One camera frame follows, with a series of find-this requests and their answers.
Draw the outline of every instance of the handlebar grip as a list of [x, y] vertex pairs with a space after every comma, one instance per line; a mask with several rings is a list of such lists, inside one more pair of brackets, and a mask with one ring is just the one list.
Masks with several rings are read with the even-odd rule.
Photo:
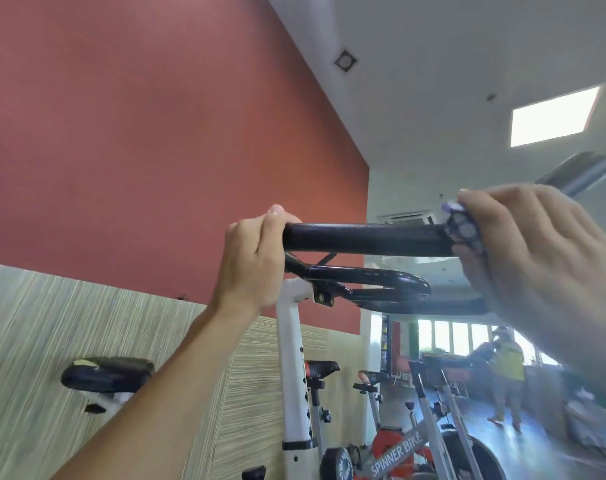
[[443, 225], [288, 224], [283, 231], [286, 251], [447, 257], [452, 245]]
[[535, 183], [551, 185], [576, 198], [606, 177], [606, 156], [595, 152], [577, 153]]

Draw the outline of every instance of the yellow vest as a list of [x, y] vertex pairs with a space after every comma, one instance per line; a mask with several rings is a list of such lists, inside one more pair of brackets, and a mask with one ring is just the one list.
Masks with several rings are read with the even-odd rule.
[[492, 371], [507, 379], [525, 380], [523, 349], [516, 342], [501, 342], [490, 362]]

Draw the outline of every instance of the purple cloth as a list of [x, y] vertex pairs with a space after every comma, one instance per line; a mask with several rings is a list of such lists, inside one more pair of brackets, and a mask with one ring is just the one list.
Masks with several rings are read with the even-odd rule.
[[441, 206], [444, 215], [445, 232], [452, 241], [465, 244], [477, 254], [484, 254], [481, 231], [468, 210], [456, 201], [445, 202]]

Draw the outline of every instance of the pants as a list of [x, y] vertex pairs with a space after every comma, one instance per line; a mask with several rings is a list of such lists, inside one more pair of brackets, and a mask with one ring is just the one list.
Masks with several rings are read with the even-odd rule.
[[523, 399], [523, 385], [525, 382], [509, 379], [503, 376], [494, 376], [494, 417], [500, 421], [505, 419], [505, 404], [510, 402], [512, 409], [512, 422], [521, 423], [521, 400]]

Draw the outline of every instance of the person's left hand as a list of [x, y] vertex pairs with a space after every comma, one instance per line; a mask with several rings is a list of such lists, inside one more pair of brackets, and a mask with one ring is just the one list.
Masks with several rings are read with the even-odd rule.
[[285, 268], [283, 229], [300, 222], [280, 205], [230, 225], [210, 306], [251, 316], [276, 303]]

